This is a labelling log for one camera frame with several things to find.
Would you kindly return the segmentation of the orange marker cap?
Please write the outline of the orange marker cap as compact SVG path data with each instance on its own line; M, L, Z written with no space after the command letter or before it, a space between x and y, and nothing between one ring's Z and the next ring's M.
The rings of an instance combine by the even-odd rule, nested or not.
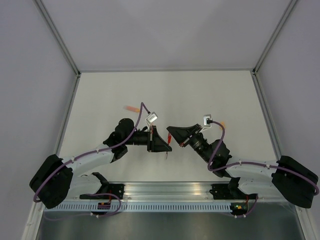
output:
M226 125L223 121L220 122L220 127L219 127L221 130L222 129L226 129Z

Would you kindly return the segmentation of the orange marker pen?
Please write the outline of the orange marker pen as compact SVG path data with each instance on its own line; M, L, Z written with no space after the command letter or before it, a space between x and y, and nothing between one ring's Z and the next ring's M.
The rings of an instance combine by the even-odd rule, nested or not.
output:
M130 111L130 112L134 112L134 113L139 113L140 112L140 108L129 106L129 105L125 105L124 109L127 110L127 111Z

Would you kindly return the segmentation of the red grip clear pen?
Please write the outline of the red grip clear pen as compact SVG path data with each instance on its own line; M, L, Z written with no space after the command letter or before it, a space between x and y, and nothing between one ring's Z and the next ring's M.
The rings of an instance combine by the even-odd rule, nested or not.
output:
M166 151L166 153L165 153L165 159L168 158L168 155L169 155L169 152L170 152L170 149L171 149L170 144L171 144L171 143L168 143L168 138L167 138L167 151Z

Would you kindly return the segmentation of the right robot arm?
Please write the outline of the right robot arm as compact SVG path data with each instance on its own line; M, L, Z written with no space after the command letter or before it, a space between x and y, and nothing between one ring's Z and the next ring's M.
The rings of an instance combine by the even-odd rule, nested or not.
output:
M319 195L319 177L290 156L279 160L256 162L234 157L224 139L208 143L203 132L215 124L222 133L225 127L207 118L204 126L169 126L168 132L180 147L190 146L207 164L208 171L220 178L229 178L228 194L235 199L244 195L259 197L284 197L289 203L309 209Z

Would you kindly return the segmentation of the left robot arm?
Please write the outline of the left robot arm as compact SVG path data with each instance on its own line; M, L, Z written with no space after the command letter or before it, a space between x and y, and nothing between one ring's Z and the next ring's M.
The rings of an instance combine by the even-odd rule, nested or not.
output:
M53 209L73 197L104 199L108 194L114 197L109 182L93 170L120 160L128 152L128 145L145 146L149 153L172 151L155 125L136 129L132 119L123 118L96 149L78 156L48 156L30 180L33 201Z

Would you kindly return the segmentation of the aluminium mounting rail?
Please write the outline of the aluminium mounting rail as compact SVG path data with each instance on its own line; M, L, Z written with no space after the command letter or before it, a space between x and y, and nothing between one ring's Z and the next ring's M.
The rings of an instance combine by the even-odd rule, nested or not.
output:
M108 184L124 184L123 200L133 199L138 200L202 200L213 199L209 190L212 184L228 184L228 189L236 198L234 200L245 201L254 200L256 194L246 194L236 188L234 184L227 182L129 182L115 183L107 180L98 180L94 178L89 181L86 178L81 178L73 182L70 186L66 183L58 184L58 187L48 188L43 187L37 200L47 201L53 206L57 206L62 201L71 199L80 199L82 194L95 194L101 186Z

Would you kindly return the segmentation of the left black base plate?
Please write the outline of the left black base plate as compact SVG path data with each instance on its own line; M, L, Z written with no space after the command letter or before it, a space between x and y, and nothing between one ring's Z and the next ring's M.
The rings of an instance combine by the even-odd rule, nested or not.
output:
M125 185L120 183L109 183L102 185L96 193L81 194L79 196L82 200L117 200L117 196L120 200L123 199L125 193Z

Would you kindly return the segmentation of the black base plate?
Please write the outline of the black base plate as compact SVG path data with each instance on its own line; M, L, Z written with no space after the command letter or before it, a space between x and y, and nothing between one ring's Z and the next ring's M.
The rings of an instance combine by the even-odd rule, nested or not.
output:
M81 194L79 196L82 200L117 200L117 196L120 200L123 199L125 193L125 185L120 183L109 183L102 185L96 193Z
M212 184L209 193L214 200L236 200L231 194L227 183Z

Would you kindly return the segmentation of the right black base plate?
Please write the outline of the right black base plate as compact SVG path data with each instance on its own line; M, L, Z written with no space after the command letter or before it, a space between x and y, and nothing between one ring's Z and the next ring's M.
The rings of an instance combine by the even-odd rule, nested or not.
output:
M212 184L209 193L214 200L236 200L231 194L227 183Z

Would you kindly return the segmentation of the right aluminium frame post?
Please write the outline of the right aluminium frame post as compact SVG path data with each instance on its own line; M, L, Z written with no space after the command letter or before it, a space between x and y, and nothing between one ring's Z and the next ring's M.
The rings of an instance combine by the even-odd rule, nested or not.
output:
M270 50L272 49L274 43L276 42L278 36L280 35L282 29L284 28L285 24L289 20L291 14L293 13L294 9L296 8L297 4L299 3L299 0L290 0L288 5L286 6L280 20L278 21L275 29L273 30L269 40L267 41L267 44L265 45L260 57L258 58L255 66L252 69L252 74L257 75L258 71L262 67L266 57L268 56Z

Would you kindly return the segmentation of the aluminium frame post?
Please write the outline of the aluminium frame post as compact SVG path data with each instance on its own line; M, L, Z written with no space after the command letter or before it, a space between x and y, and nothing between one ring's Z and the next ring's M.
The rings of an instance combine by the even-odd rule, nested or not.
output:
M273 30L269 40L267 41L267 44L265 45L260 57L258 58L255 66L252 69L252 74L257 75L258 71L262 67L266 57L268 56L270 50L272 49L274 43L276 42L278 36L280 35L282 29L284 28L285 24L289 20L291 14L293 13L294 9L296 8L297 4L299 3L299 0L290 0L288 5L286 6L280 20L278 21L275 29Z
M40 13L41 17L43 18L45 24L47 25L49 31L51 32L53 38L55 39L60 51L62 52L66 62L71 67L72 71L78 78L81 75L81 71L77 67L76 62L74 61L65 41L63 40L56 24L54 23L47 7L45 6L42 0L33 0L32 1L36 6L38 12Z

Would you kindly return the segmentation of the left aluminium frame post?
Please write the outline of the left aluminium frame post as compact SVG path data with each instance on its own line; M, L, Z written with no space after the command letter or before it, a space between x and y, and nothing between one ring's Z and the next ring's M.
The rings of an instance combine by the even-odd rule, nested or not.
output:
M81 75L81 71L77 67L76 62L74 61L65 41L63 40L56 24L54 23L47 7L45 6L42 0L33 0L32 1L36 6L38 12L40 13L41 17L43 18L45 24L47 25L49 31L51 32L53 38L55 39L60 51L62 52L66 62L71 67L72 71L78 78Z

